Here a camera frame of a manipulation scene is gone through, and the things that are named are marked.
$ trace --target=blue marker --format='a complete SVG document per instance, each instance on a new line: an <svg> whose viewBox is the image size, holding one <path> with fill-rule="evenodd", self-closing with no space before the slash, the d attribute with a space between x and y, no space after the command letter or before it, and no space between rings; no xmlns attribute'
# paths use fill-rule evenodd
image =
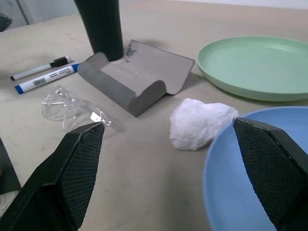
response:
<svg viewBox="0 0 308 231"><path fill-rule="evenodd" d="M37 77L33 80L30 80L28 82L25 82L25 83L22 83L22 84L15 86L15 89L18 92L18 94L25 93L27 91L34 89L34 88L38 88L40 86L43 86L46 83L50 83L52 81L55 81L57 79L60 79L60 78L65 77L67 75L70 75L72 73L75 73L77 71L78 65L79 64L73 64L71 66L67 66L65 68L51 72L51 73L46 74L44 76Z"/></svg>

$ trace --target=black cylinder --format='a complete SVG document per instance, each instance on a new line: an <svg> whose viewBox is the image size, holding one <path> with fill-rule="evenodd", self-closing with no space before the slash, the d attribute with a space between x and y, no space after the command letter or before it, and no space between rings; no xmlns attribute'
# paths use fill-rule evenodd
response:
<svg viewBox="0 0 308 231"><path fill-rule="evenodd" d="M123 41L118 0L75 0L94 53L108 60L123 57Z"/></svg>

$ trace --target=barcode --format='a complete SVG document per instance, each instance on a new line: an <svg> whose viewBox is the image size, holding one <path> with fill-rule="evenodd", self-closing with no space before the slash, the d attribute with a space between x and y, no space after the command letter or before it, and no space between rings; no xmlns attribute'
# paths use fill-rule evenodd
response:
<svg viewBox="0 0 308 231"><path fill-rule="evenodd" d="M46 83L45 78L40 78L38 80L33 81L34 86L37 86L37 85L40 85L40 84L43 84L43 83Z"/></svg>

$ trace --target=glasses lens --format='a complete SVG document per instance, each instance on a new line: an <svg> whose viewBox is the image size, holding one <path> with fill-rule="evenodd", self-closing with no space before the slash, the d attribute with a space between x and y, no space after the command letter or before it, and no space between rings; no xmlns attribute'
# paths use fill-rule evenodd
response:
<svg viewBox="0 0 308 231"><path fill-rule="evenodd" d="M70 132L82 125L100 121L107 126L112 125L101 109L88 101L80 101L68 107L63 121L63 129L64 132Z"/></svg>
<svg viewBox="0 0 308 231"><path fill-rule="evenodd" d="M64 88L53 88L43 102L42 115L47 120L62 120L68 108L68 98L69 94Z"/></svg>

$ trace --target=whiteboard marker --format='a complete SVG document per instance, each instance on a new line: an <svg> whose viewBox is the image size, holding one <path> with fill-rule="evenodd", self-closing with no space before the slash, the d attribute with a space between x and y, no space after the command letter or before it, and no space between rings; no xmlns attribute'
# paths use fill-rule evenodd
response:
<svg viewBox="0 0 308 231"><path fill-rule="evenodd" d="M33 80L30 80L28 82L25 82L25 83L22 83L22 84L15 86L15 89L18 92L18 94L25 93L27 91L34 89L34 88L38 88L42 85L45 85L46 83L50 83L50 82L55 81L57 79L60 79L64 76L75 73L77 71L78 65L79 64L73 64L71 66L64 67L60 70L51 72L51 73L46 74L44 76L37 77Z"/></svg>
<svg viewBox="0 0 308 231"><path fill-rule="evenodd" d="M42 66L32 68L30 70L15 74L15 75L11 76L10 79L11 80L18 80L18 79L21 79L21 78L24 78L24 77L27 77L27 76L30 76L30 75L34 75L34 74L41 72L41 71L46 71L46 70L51 69L53 67L60 67L60 66L69 64L70 62L72 62L70 57L68 57L68 56L61 57L59 59L55 59L50 64L45 64L45 65L42 65Z"/></svg>

